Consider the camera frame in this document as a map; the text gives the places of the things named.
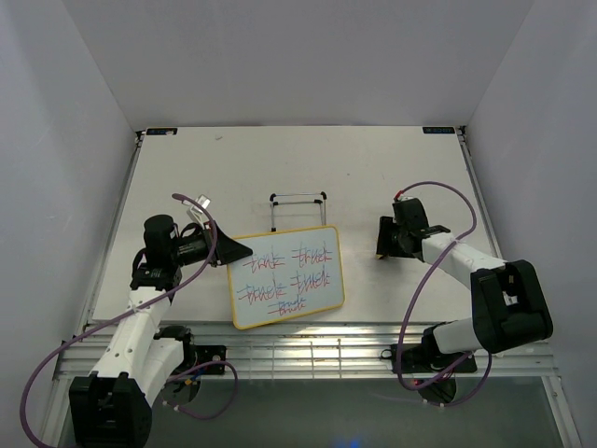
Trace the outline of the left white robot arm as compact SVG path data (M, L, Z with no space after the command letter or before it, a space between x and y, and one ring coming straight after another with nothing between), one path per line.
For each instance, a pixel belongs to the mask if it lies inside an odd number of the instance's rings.
M218 226L190 223L179 229L168 215L144 224L144 247L132 265L125 316L104 354L69 389L72 425L79 447L143 447L152 406L170 380L195 395L199 376L228 367L223 347L196 346L190 329L161 325L179 289L182 269L200 263L228 265L252 256Z

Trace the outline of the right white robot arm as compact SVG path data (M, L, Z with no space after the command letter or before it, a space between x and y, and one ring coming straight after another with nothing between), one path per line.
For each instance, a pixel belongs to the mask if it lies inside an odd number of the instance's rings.
M473 372L464 355L494 355L550 338L553 322L533 264L505 261L459 241L451 231L428 222L416 198L396 199L393 215L381 217L376 254L417 259L430 271L442 270L470 292L468 318L436 324L415 345L391 347L395 373Z

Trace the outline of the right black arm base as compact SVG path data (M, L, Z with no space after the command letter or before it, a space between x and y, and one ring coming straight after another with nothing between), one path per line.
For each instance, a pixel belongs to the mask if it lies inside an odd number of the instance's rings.
M461 353L440 354L436 357L430 357L423 352L418 344L405 344L401 355L401 371L405 373L438 373L446 369L449 365L459 359ZM397 373L397 344L391 344L382 349L381 360L389 360L392 365L392 372ZM478 371L474 356L467 357L458 364L452 372L454 373L474 373Z

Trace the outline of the yellow framed whiteboard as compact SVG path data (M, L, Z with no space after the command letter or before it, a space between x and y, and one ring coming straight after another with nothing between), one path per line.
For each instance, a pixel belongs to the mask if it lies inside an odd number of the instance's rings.
M253 254L228 266L236 329L322 313L345 303L336 227L245 235L237 241Z

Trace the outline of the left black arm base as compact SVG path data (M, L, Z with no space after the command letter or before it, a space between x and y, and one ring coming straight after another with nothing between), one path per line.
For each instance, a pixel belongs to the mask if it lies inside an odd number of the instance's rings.
M227 347L225 345L195 343L191 329L182 325L173 325L159 329L154 336L154 340L164 339L172 339L182 343L183 360L173 370L173 374L181 374L191 367L209 361L227 359Z

